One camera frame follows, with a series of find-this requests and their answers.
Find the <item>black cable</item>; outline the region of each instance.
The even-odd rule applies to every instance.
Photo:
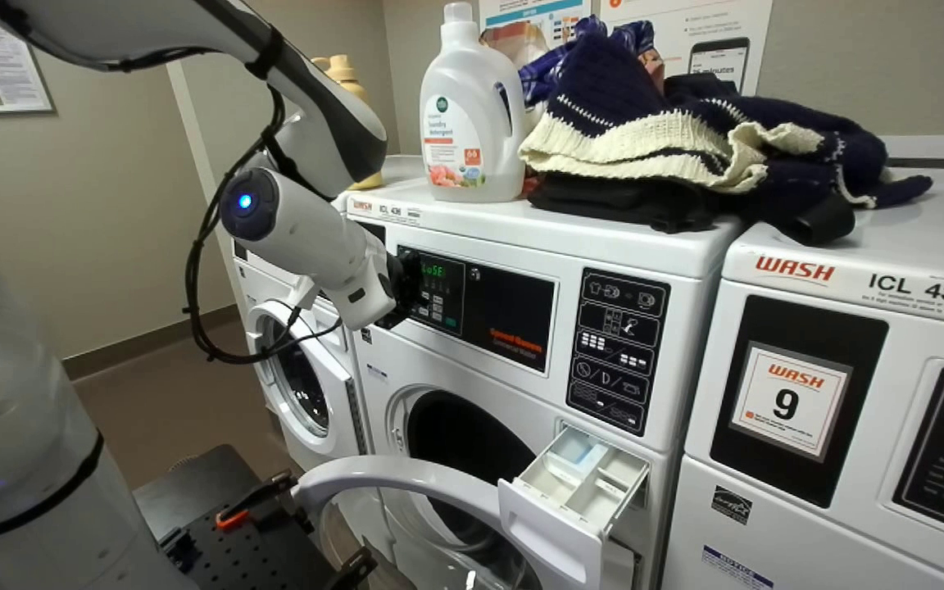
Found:
[[[184,299],[187,299],[187,320],[189,320],[189,335],[195,335],[195,345],[207,355],[207,361],[224,361],[224,364],[259,364],[259,361],[270,361],[277,355],[282,355],[286,349],[295,349],[308,339],[321,339],[321,335],[331,335],[342,329],[342,317],[326,329],[326,331],[314,331],[308,339],[292,339],[292,324],[301,317],[301,307],[292,307],[290,320],[286,320],[286,335],[280,342],[272,342],[270,349],[255,351],[255,355],[233,355],[233,351],[224,351],[211,335],[207,335],[207,324],[203,324],[203,312],[199,312],[199,263],[203,263],[203,245],[207,240],[212,237],[216,223],[221,223],[221,199],[225,194],[225,186],[233,184],[233,178],[270,145],[277,140],[277,130],[286,124],[286,104],[282,104],[282,95],[277,90],[272,91],[272,121],[267,124],[267,130],[259,135],[259,140],[252,140],[242,157],[224,173],[224,181],[216,184],[212,190],[212,199],[207,202],[207,212],[203,212],[203,223],[196,229],[196,240],[189,244],[187,249],[187,263],[184,263]]]

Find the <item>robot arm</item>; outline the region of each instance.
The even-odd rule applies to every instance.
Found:
[[[128,71],[195,53],[246,64],[300,115],[277,135],[277,152],[225,186],[224,228],[264,259],[308,277],[348,329],[395,312],[385,245],[326,202],[382,170],[387,130],[242,0],[0,0],[0,22],[87,70]]]

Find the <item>bottle label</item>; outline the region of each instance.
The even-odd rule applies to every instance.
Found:
[[[481,186],[481,140],[468,111],[447,100],[429,95],[424,104],[424,157],[437,186]]]

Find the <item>laundry detergent bottle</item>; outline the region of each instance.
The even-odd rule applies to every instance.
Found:
[[[515,64],[479,45],[468,3],[447,3],[444,50],[419,87],[419,140],[444,199],[515,199],[526,184],[517,145],[526,95]]]

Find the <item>pile of clothes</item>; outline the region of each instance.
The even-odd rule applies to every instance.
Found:
[[[882,138],[797,103],[738,95],[716,75],[652,70],[649,22],[578,44],[522,70],[544,115],[522,145],[541,173],[535,207],[706,229],[719,212],[767,221],[801,244],[835,244],[859,207],[900,207],[931,178],[893,181]]]

